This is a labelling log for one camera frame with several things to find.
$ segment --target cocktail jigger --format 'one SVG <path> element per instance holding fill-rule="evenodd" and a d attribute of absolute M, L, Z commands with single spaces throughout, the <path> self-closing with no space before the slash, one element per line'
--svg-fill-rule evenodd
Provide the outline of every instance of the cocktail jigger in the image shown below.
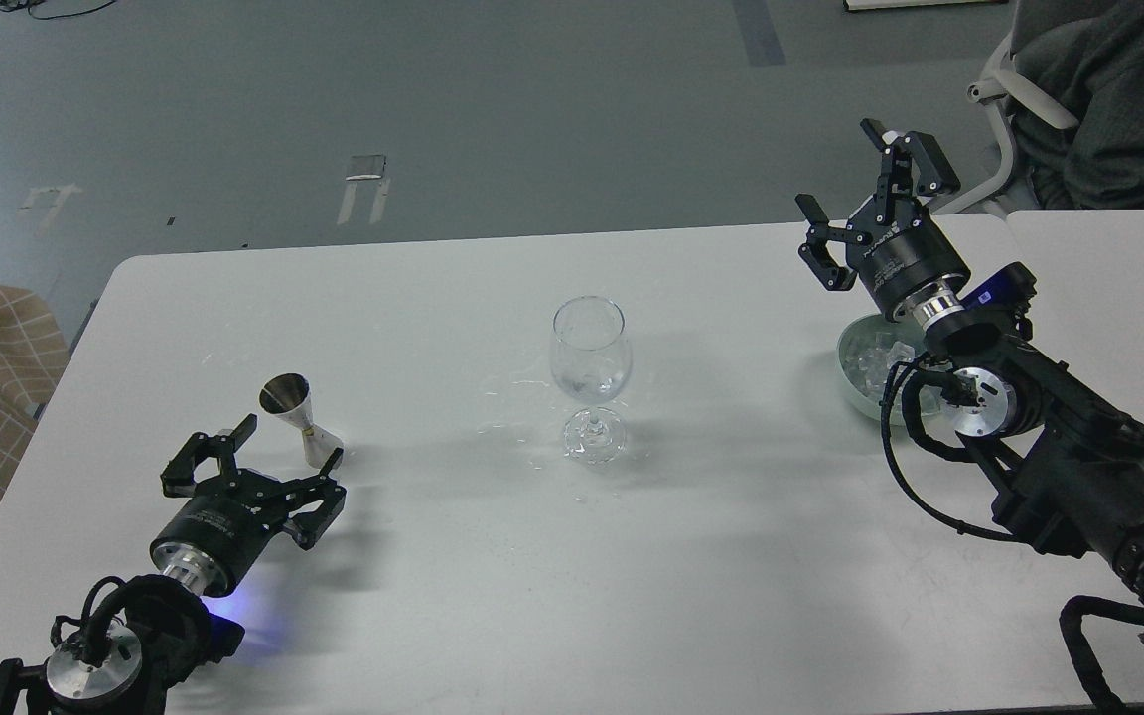
<path fill-rule="evenodd" d="M 341 439 L 312 423 L 312 398 L 303 375 L 286 373 L 269 380 L 259 395 L 259 404 L 269 415 L 281 418 L 303 434 L 303 456 L 308 464 L 319 469 L 335 448 L 342 447 Z"/>

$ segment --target white table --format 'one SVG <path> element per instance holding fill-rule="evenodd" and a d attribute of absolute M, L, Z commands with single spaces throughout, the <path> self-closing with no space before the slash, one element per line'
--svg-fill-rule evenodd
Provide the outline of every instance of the white table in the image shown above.
<path fill-rule="evenodd" d="M 975 276 L 1019 257 L 940 221 Z M 101 575 L 151 570 L 182 506 L 158 474 L 301 372 L 353 447 L 311 553 L 278 538 L 213 609 L 248 628 L 168 712 L 909 712 L 1083 702 L 1057 634 L 1099 557 L 958 538 L 898 492 L 832 345 L 872 312 L 826 294 L 800 223 L 135 259 L 110 281 L 0 507 L 0 659 L 49 656 Z M 1049 302 L 1055 271 L 1039 271 Z M 546 376 L 562 300 L 617 300 L 635 341 L 629 454 L 559 456 Z M 1071 341 L 1062 341 L 1063 349 Z M 1080 355 L 1081 363 L 1086 362 Z M 993 490 L 899 440 L 927 499 Z M 273 418 L 243 466 L 312 474 Z M 213 471 L 201 470 L 199 476 Z M 1129 628 L 1090 628 L 1144 700 Z"/>

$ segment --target wine glass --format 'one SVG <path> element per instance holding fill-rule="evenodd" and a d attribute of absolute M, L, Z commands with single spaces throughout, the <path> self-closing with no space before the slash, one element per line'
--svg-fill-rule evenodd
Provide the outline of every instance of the wine glass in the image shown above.
<path fill-rule="evenodd" d="M 550 375 L 569 397 L 607 403 L 626 387 L 631 367 L 626 316 L 612 300 L 582 295 L 554 313 Z M 586 408 L 563 426 L 563 447 L 587 464 L 610 462 L 626 447 L 626 424 L 607 407 Z"/>

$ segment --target black cable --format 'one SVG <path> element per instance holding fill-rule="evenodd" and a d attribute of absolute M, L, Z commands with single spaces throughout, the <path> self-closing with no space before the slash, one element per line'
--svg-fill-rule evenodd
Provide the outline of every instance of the black cable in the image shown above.
<path fill-rule="evenodd" d="M 95 607 L 95 597 L 100 596 L 100 589 L 108 587 L 109 583 L 117 583 L 118 587 L 125 587 L 126 581 L 117 578 L 117 575 L 105 575 L 103 579 L 95 581 L 92 590 L 87 594 L 87 602 L 82 603 L 82 623 L 90 620 L 92 607 Z"/>
<path fill-rule="evenodd" d="M 124 587 L 126 581 L 117 578 L 117 575 L 105 575 L 103 579 L 95 581 L 95 586 L 87 593 L 87 602 L 82 605 L 82 614 L 80 619 L 73 619 L 72 615 L 56 615 L 56 619 L 50 623 L 51 648 L 59 648 L 61 639 L 63 639 L 59 637 L 61 626 L 78 626 L 78 629 L 86 627 L 87 621 L 90 621 L 92 619 L 92 607 L 95 607 L 95 597 L 100 596 L 101 588 L 108 587 L 109 583 L 117 583 L 118 587 Z"/>
<path fill-rule="evenodd" d="M 29 17 L 35 18 L 35 19 L 80 18 L 80 17 L 82 17 L 82 15 L 89 15 L 92 13 L 98 13 L 98 11 L 103 10 L 104 8 L 109 8 L 109 6 L 113 5 L 113 3 L 117 3 L 117 0 L 109 0 L 108 3 L 101 5 L 101 6 L 98 6 L 98 8 L 92 8 L 90 10 L 82 10 L 82 13 L 69 13 L 67 15 L 41 15 L 41 16 L 33 14 L 33 9 L 37 8 L 37 6 L 41 5 L 41 3 L 30 3 L 24 11 L 29 14 Z"/>
<path fill-rule="evenodd" d="M 1071 654 L 1071 665 L 1074 666 L 1075 675 L 1080 677 L 1080 685 L 1088 693 L 1089 700 L 1094 701 L 1099 712 L 1129 712 L 1125 701 L 1106 684 L 1103 665 L 1097 661 L 1094 646 L 1085 637 L 1085 615 L 1099 615 L 1103 619 L 1144 626 L 1144 607 L 1096 596 L 1077 596 L 1062 606 L 1062 614 L 1057 617 L 1062 638 L 1066 642 L 1066 652 Z"/>
<path fill-rule="evenodd" d="M 885 462 L 890 466 L 890 474 L 893 475 L 896 483 L 899 483 L 899 488 L 907 494 L 907 498 L 916 507 L 921 507 L 925 515 L 934 516 L 936 521 L 956 530 L 956 533 L 975 535 L 976 538 L 985 538 L 987 540 L 1000 540 L 1000 542 L 1018 542 L 1012 534 L 984 530 L 982 526 L 966 524 L 966 522 L 958 519 L 958 517 L 944 515 L 938 508 L 931 507 L 924 499 L 919 496 L 916 491 L 912 488 L 912 485 L 907 483 L 907 477 L 903 476 L 899 461 L 893 455 L 893 444 L 890 443 L 890 413 L 893 411 L 895 395 L 903 389 L 905 381 L 907 381 L 908 376 L 912 376 L 913 372 L 921 370 L 921 363 L 929 356 L 927 352 L 912 363 L 895 363 L 895 366 L 890 370 L 889 379 L 885 380 L 885 390 L 881 398 L 881 447 L 884 448 Z"/>

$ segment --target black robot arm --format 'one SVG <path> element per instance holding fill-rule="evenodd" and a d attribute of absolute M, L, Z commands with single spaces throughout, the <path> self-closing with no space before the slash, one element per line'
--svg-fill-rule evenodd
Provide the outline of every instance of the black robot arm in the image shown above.
<path fill-rule="evenodd" d="M 929 135 L 893 135 L 869 119 L 863 128 L 882 153 L 876 193 L 843 230 L 829 227 L 812 196 L 799 194 L 811 222 L 800 254 L 827 289 L 849 288 L 857 275 L 887 320 L 915 320 L 924 331 L 925 357 L 899 364 L 901 375 L 896 370 L 885 386 L 882 435 L 891 470 L 908 496 L 959 533 L 1018 540 L 1041 554 L 1096 551 L 1106 558 L 1143 606 L 1073 598 L 1062 628 L 1089 697 L 1098 706 L 1115 706 L 1080 633 L 1080 617 L 1144 625 L 1144 424 L 1030 343 L 1026 312 L 1035 277 L 1020 263 L 958 297 L 970 271 L 913 196 L 958 189 L 947 159 Z M 915 180 L 913 160 L 921 167 Z M 847 245 L 848 267 L 832 261 L 827 240 Z M 942 389 L 961 447 L 925 434 L 919 402 L 925 386 Z M 984 471 L 998 492 L 993 522 L 1008 538 L 940 515 L 909 490 L 889 439 L 890 407 L 900 388 L 908 435 L 931 453 Z M 1003 443 L 1034 429 L 1040 432 L 1026 455 Z"/>
<path fill-rule="evenodd" d="M 237 467 L 256 424 L 249 415 L 230 432 L 188 438 L 161 475 L 162 492 L 188 501 L 150 547 L 160 573 L 102 579 L 78 619 L 56 617 L 56 650 L 43 665 L 1 662 L 0 715 L 15 712 L 22 692 L 31 715 L 159 715 L 168 689 L 237 652 L 245 629 L 209 613 L 200 596 L 231 594 L 277 533 L 312 548 L 345 498 L 329 476 L 341 448 L 318 475 L 287 483 Z M 197 483 L 206 459 L 219 462 L 219 475 Z M 95 606 L 108 585 L 116 588 Z M 77 628 L 61 638 L 63 625 Z"/>

